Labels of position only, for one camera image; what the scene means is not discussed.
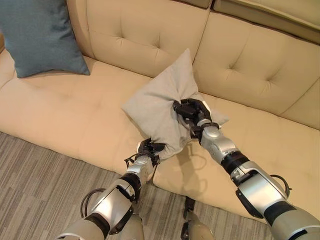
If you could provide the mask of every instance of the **cable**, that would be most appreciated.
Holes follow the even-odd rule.
[[[289,187],[289,184],[287,183],[287,181],[282,176],[279,176],[279,175],[274,174],[274,175],[270,175],[270,176],[273,178],[278,178],[283,181],[284,186],[285,186],[285,194],[287,197],[289,197],[290,191],[292,190],[292,188]]]
[[[135,157],[135,156],[138,156],[138,157],[140,157],[140,156],[147,156],[147,157],[149,157],[149,158],[151,158],[151,159],[153,159],[153,155],[151,154],[151,153],[148,153],[148,152],[138,152],[138,153],[135,153],[135,154],[133,154],[132,156],[130,156],[130,157],[128,157],[128,158],[126,158],[124,161],[125,161],[125,164],[126,164],[126,168],[128,168],[130,165],[129,165],[129,162],[131,162],[131,163],[134,163],[135,162],[135,160],[133,160],[132,158],[133,157]]]
[[[88,204],[89,204],[89,200],[92,197],[92,195],[95,193],[102,193],[104,190],[106,190],[106,189],[105,188],[97,188],[97,189],[90,191],[89,193],[87,193],[84,196],[84,198],[81,201],[81,205],[80,205],[80,215],[82,218],[88,216]]]

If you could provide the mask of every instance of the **leather sofa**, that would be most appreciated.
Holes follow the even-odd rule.
[[[145,136],[122,111],[140,87],[190,49],[224,134],[293,188],[289,201],[320,219],[319,2],[68,0],[90,76],[17,78],[0,37],[0,131],[123,174]],[[223,168],[192,141],[153,183],[251,217]]]

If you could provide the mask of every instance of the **gray carpet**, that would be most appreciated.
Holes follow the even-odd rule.
[[[53,240],[80,218],[86,193],[118,177],[0,132],[0,240]],[[185,198],[149,183],[140,199],[145,239],[179,240]],[[273,239],[268,227],[255,220],[199,202],[195,213],[216,240]]]

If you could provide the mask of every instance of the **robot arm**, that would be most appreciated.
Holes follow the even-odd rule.
[[[159,163],[155,153],[164,146],[150,139],[141,142],[135,160],[126,159],[133,162],[126,173],[101,194],[87,217],[69,226],[56,240],[104,240],[119,233],[133,214],[132,202],[139,199],[141,187]]]
[[[243,155],[232,140],[212,122],[210,112],[195,99],[184,99],[173,109],[190,124],[191,138],[199,143],[230,175],[237,186],[235,192],[246,210],[256,218],[264,218],[276,240],[319,240],[320,221],[310,213],[288,203],[289,189]]]

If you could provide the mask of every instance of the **teal pillow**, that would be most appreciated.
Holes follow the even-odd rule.
[[[65,0],[0,0],[0,31],[18,78],[50,70],[90,75]]]

